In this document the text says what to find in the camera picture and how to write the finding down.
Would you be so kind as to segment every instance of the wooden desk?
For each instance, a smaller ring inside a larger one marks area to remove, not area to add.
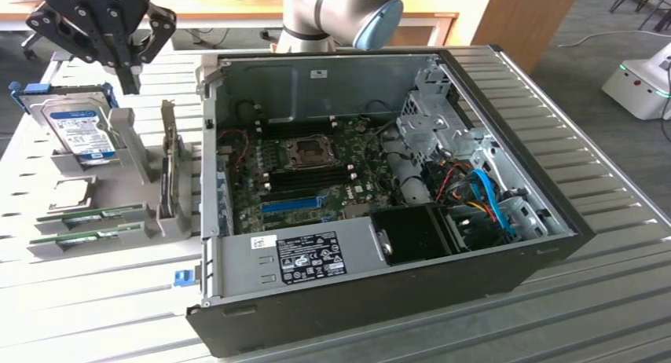
[[[281,26],[281,0],[150,1],[177,13],[177,28]],[[529,71],[573,1],[402,0],[404,17],[390,45],[498,44]],[[26,30],[25,16],[36,5],[0,1],[0,31]]]

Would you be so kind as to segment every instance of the hard drive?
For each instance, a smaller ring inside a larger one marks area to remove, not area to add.
[[[72,153],[82,165],[116,160],[122,148],[109,125],[116,100],[109,84],[100,86],[10,85],[12,98],[48,132],[57,154]]]

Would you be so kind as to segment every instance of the white label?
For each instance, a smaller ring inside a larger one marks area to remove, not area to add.
[[[269,248],[276,245],[276,235],[252,237],[252,249]]]
[[[328,77],[328,70],[312,70],[310,79],[325,79]]]
[[[113,156],[114,147],[106,132],[96,124],[100,122],[96,112],[53,112],[52,125],[74,155],[85,159],[106,159]]]

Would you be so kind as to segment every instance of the label sticker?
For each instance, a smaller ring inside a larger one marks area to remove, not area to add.
[[[56,132],[74,155],[86,159],[106,159],[114,155],[109,136],[96,125],[100,122],[96,112],[53,112],[49,117]]]
[[[328,70],[312,70],[310,79],[325,79],[328,77]]]
[[[252,237],[252,249],[270,248],[276,243],[276,235]]]
[[[276,242],[281,281],[294,284],[346,274],[336,232],[292,237]]]

